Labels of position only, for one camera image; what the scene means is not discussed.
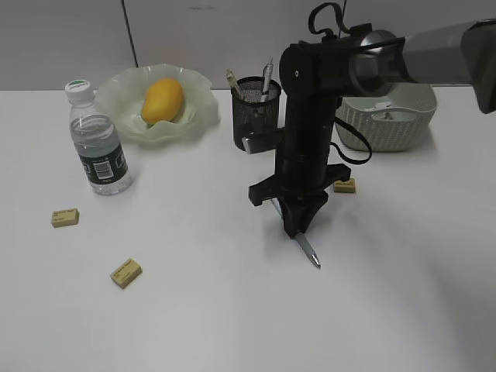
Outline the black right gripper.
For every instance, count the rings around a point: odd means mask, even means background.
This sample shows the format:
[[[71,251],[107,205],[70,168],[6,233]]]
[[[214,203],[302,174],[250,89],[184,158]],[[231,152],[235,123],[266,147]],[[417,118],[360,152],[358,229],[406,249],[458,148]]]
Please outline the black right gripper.
[[[263,181],[251,185],[248,198],[254,206],[279,198],[284,231],[289,237],[305,233],[319,209],[328,201],[325,188],[335,181],[348,181],[351,169],[345,164],[279,169]]]

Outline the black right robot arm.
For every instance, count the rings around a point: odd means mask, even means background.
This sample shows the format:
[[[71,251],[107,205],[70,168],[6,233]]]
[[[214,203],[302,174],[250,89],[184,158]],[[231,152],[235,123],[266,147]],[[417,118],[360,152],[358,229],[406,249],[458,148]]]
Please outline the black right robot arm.
[[[282,129],[250,134],[248,153],[275,150],[275,171],[252,185],[254,205],[279,201],[289,236],[306,231],[327,202],[326,189],[350,177],[347,163],[329,164],[332,128],[343,97],[381,97],[397,83],[459,84],[474,89],[479,109],[495,110],[495,22],[471,21],[397,38],[362,25],[343,38],[291,44],[279,77],[287,96]]]

